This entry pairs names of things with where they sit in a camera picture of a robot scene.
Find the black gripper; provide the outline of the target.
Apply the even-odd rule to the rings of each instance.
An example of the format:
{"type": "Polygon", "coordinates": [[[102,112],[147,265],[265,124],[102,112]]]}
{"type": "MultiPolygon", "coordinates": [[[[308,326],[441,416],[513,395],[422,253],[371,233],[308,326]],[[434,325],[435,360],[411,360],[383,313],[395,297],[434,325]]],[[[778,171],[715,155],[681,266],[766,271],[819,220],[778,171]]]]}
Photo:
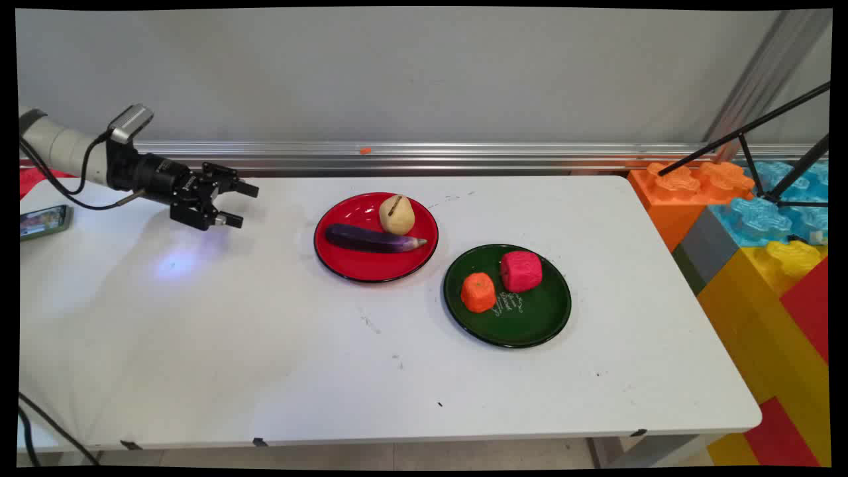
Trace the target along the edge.
{"type": "MultiPolygon", "coordinates": [[[[170,206],[170,219],[183,225],[206,231],[214,226],[241,229],[244,218],[222,211],[212,198],[200,198],[194,189],[199,176],[182,163],[157,154],[142,154],[131,144],[105,142],[106,184],[123,192],[138,193],[142,198],[170,206]]],[[[209,184],[217,194],[235,192],[258,198],[258,187],[240,178],[231,167],[204,162],[201,166],[203,184],[209,184]]]]}

